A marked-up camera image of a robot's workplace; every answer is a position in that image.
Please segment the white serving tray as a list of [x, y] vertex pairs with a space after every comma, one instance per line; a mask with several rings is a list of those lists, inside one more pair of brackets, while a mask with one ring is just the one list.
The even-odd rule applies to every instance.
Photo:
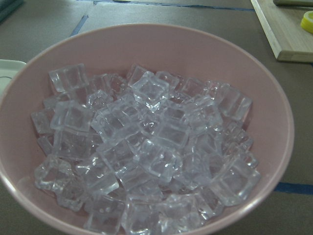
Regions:
[[26, 65], [23, 61], [0, 60], [0, 96], [3, 95], [5, 88], [9, 85], [13, 77]]

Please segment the clear ice cube pile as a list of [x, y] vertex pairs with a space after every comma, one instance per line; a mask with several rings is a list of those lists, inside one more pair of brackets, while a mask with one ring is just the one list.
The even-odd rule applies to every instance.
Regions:
[[35, 186], [84, 210], [104, 235], [174, 235], [243, 203], [260, 179], [244, 120], [252, 100], [227, 83], [133, 65], [88, 77], [49, 72], [56, 90], [31, 119], [46, 155]]

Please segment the wooden cutting board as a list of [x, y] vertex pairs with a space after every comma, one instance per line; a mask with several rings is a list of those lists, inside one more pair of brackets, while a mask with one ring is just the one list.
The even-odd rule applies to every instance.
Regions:
[[271, 0], [251, 3], [278, 61], [313, 61], [313, 35], [300, 26], [311, 7], [276, 6]]

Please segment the pink bowl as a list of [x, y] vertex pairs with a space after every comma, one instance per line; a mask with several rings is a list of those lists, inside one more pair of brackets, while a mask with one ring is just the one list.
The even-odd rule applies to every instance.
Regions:
[[196, 235], [209, 235], [242, 219], [274, 190], [289, 164], [294, 122], [288, 99], [274, 76], [253, 56], [220, 37], [176, 25], [124, 24], [70, 37], [30, 60], [0, 99], [0, 178], [9, 193], [39, 220], [70, 235], [86, 235], [87, 216], [59, 207], [35, 188], [34, 169], [44, 159], [30, 114], [53, 94], [48, 72], [84, 63], [89, 73], [126, 74], [133, 63], [201, 80], [230, 83], [253, 99], [247, 119], [262, 178], [246, 201], [230, 207]]

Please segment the dark grey folded cloth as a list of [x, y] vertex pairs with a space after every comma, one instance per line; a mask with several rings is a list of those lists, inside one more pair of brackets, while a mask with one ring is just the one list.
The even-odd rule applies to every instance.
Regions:
[[18, 9], [23, 2], [23, 0], [0, 0], [0, 22]]

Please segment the yellow lemon half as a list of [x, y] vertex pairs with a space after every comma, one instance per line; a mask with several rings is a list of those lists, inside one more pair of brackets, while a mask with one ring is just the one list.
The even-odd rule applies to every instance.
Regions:
[[308, 11], [303, 15], [300, 25], [305, 31], [313, 34], [313, 11]]

